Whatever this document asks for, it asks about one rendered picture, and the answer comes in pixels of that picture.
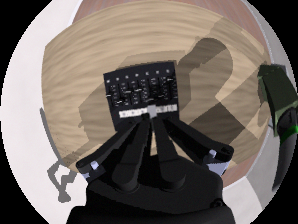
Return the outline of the black lighting desk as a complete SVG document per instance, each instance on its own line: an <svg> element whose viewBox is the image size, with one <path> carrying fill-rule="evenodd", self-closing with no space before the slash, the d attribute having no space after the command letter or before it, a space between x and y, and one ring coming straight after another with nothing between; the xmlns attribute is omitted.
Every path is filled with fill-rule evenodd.
<svg viewBox="0 0 298 224"><path fill-rule="evenodd" d="M150 105L156 105L162 119L170 115L179 118L174 62L123 68L103 77L115 132L130 121L141 122L141 114Z"/></svg>

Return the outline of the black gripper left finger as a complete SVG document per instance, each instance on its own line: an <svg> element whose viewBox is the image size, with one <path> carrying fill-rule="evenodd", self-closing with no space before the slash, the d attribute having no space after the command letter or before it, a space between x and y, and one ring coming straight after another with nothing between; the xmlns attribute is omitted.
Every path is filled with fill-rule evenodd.
<svg viewBox="0 0 298 224"><path fill-rule="evenodd" d="M151 153L151 107L147 107L150 113L141 114L140 123L127 123L95 152L77 161L75 166L88 184L116 165L112 180L117 188L130 191L136 187L142 157Z"/></svg>

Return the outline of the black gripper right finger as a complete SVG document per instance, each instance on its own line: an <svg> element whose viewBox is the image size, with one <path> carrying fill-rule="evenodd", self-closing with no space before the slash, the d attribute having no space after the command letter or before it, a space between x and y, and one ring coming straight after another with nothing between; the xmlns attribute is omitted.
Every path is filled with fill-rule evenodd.
<svg viewBox="0 0 298 224"><path fill-rule="evenodd" d="M167 189L178 189L185 181L186 170L173 141L192 159L220 177L231 161L234 148L214 141L174 116L162 119L151 107L153 132L157 146L162 184ZM173 140L170 140L170 138Z"/></svg>

